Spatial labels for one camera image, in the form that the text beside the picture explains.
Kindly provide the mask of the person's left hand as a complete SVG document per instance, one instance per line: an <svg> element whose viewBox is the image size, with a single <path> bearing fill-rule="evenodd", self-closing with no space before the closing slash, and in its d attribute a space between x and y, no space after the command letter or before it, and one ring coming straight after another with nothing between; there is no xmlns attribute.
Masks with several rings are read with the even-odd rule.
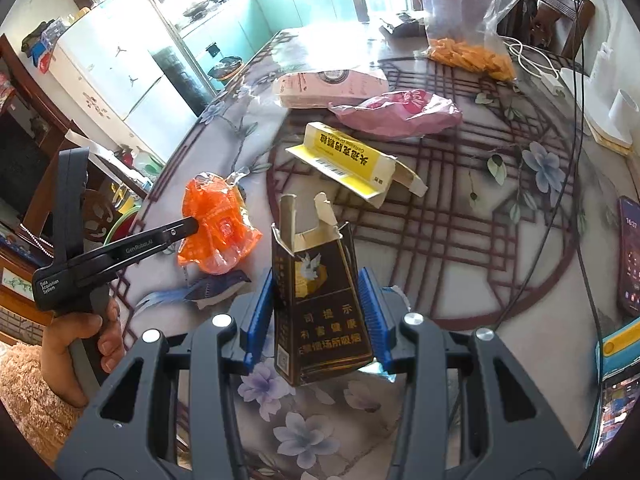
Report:
<svg viewBox="0 0 640 480"><path fill-rule="evenodd" d="M43 380L60 399L74 408L88 402L86 389L78 378L76 356L83 340L98 337L100 367L111 374L125 355L118 302L111 298L103 316L72 312L55 318L43 332L40 370Z"/></svg>

